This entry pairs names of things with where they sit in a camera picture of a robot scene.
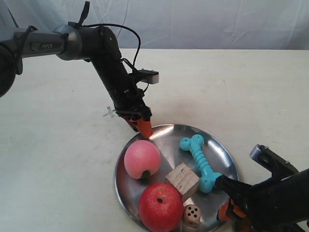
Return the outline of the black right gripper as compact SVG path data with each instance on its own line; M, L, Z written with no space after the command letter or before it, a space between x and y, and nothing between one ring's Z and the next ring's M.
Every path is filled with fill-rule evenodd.
M217 212L217 220L241 221L247 218L253 225L263 225L266 211L262 206L265 183L250 185L230 179L225 175L216 178L216 188L228 194L229 199Z

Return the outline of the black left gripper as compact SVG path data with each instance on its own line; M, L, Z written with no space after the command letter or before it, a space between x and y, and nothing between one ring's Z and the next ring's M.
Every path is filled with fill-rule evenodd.
M107 89L117 115L144 138L152 136L153 129L149 121L151 110L143 100L143 91L129 76L123 63L110 56L92 58L91 63Z

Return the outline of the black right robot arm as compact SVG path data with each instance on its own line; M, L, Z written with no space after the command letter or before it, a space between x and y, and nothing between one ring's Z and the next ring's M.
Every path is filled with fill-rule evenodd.
M210 134L182 124L166 124L138 132L153 141L169 165L184 162L201 179L202 188L189 198L202 211L202 224L214 230L227 220L246 232L299 232L309 218L309 172L298 171L265 145L250 157L271 172L267 180L250 185L238 178L229 152Z

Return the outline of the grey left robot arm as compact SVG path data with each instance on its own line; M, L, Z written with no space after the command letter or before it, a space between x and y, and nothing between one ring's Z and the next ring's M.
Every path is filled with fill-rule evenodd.
M143 101L140 81L156 83L158 72L138 70L134 62L123 58L109 24L82 26L70 22L54 31L0 29L0 94L12 87L23 71L23 58L57 55L65 61L85 60L93 64L107 89L119 117L145 138L152 135L151 109Z

